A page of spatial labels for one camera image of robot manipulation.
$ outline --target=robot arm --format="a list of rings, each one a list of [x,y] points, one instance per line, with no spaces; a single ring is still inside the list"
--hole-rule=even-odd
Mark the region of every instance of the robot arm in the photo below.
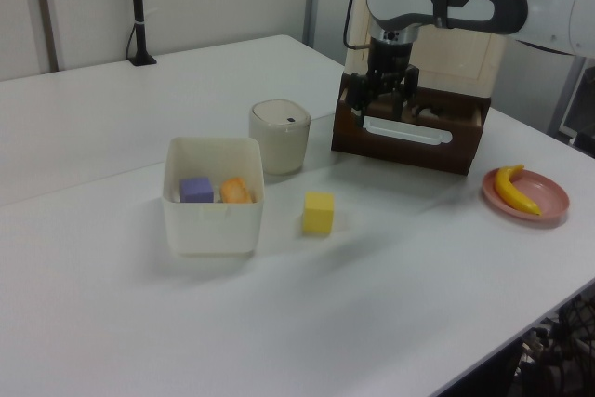
[[[367,5],[385,31],[433,23],[595,56],[595,0],[367,0]]]
[[[422,25],[505,34],[542,49],[595,57],[595,0],[366,0],[366,3],[373,18],[369,30],[371,41],[369,46],[364,46],[369,48],[368,71],[365,75],[350,75],[346,97],[360,126],[368,105],[380,96],[392,98],[396,121],[401,120],[404,105],[412,104],[419,70],[409,64],[409,56]]]

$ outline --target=banana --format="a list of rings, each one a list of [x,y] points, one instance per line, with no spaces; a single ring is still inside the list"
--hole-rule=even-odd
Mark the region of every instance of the banana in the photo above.
[[[541,216],[539,206],[529,197],[517,190],[510,181],[515,174],[521,172],[523,169],[523,165],[501,167],[496,172],[494,187],[502,200],[512,208],[525,213]]]

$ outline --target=round plate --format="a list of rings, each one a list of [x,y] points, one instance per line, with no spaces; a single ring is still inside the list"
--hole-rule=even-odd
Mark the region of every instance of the round plate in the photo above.
[[[523,213],[508,206],[496,192],[494,179],[497,169],[488,172],[483,177],[483,194],[495,207],[515,218],[525,220],[554,220],[564,215],[570,199],[560,185],[533,171],[523,170],[514,176],[512,183],[527,197],[530,197],[541,209],[541,216]]]

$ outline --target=white plastic bin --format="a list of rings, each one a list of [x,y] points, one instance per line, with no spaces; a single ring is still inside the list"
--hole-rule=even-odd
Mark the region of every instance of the white plastic bin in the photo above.
[[[208,177],[215,203],[179,201],[179,181]],[[242,177],[253,204],[223,204],[219,186]],[[247,255],[258,243],[264,204],[260,149],[254,139],[176,138],[169,144],[162,203],[167,242],[180,255]]]

